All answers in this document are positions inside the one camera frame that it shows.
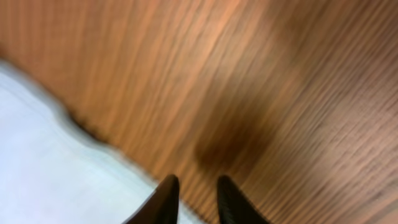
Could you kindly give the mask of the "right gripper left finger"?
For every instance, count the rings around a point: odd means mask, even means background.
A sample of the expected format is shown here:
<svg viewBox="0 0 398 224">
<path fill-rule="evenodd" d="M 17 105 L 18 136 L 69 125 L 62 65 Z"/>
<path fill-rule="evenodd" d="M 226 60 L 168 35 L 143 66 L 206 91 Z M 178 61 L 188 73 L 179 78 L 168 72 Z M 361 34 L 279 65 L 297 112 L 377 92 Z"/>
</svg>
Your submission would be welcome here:
<svg viewBox="0 0 398 224">
<path fill-rule="evenodd" d="M 178 177 L 168 175 L 151 197 L 125 224 L 177 224 L 180 185 Z"/>
</svg>

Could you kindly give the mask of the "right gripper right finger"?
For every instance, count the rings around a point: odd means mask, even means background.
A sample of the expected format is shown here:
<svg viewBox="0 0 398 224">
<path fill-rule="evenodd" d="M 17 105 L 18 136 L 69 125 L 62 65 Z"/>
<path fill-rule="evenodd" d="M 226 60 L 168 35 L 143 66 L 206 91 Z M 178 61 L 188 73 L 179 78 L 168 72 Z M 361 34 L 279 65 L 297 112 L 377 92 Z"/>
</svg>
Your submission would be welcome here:
<svg viewBox="0 0 398 224">
<path fill-rule="evenodd" d="M 270 224 L 227 175 L 217 180 L 217 204 L 221 224 Z"/>
</svg>

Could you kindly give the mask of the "light blue printed t-shirt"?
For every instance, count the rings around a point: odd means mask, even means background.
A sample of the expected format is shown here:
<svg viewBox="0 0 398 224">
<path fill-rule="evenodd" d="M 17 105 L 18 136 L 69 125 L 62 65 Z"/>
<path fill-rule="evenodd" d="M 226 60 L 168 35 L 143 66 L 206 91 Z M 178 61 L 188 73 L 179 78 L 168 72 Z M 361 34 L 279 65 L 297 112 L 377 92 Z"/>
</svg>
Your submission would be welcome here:
<svg viewBox="0 0 398 224">
<path fill-rule="evenodd" d="M 38 83 L 1 62 L 2 223 L 122 223 L 157 184 L 74 124 Z"/>
</svg>

